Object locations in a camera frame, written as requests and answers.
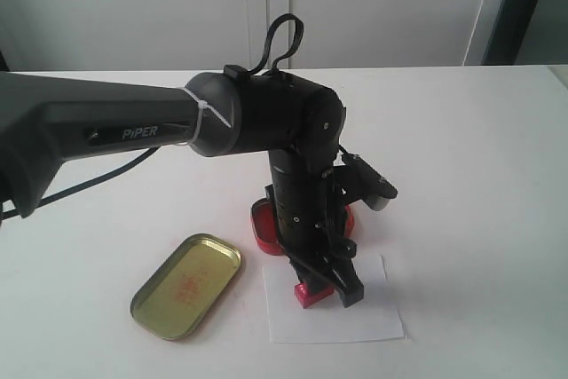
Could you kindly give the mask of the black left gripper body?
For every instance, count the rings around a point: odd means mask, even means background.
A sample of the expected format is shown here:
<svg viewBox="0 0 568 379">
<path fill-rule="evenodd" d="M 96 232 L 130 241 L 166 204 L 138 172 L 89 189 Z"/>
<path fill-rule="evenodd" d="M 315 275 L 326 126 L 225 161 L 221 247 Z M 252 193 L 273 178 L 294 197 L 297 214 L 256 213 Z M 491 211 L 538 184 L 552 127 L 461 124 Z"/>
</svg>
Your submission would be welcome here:
<svg viewBox="0 0 568 379">
<path fill-rule="evenodd" d="M 324 183 L 273 183 L 265 191 L 276 243 L 295 267 L 327 272 L 355 257 L 352 214 L 339 190 Z"/>
</svg>

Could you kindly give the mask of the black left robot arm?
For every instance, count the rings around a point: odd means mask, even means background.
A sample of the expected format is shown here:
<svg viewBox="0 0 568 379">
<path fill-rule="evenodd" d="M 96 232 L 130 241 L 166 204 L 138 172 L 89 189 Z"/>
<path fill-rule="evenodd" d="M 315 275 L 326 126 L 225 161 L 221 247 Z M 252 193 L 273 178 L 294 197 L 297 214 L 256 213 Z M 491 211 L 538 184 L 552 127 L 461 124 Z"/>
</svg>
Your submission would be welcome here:
<svg viewBox="0 0 568 379">
<path fill-rule="evenodd" d="M 185 144 L 204 157 L 266 152 L 278 239 L 301 282 L 344 306 L 364 287 L 335 179 L 345 109 L 326 86 L 281 73 L 200 73 L 182 87 L 1 75 L 1 199 L 28 217 L 76 159 Z"/>
</svg>

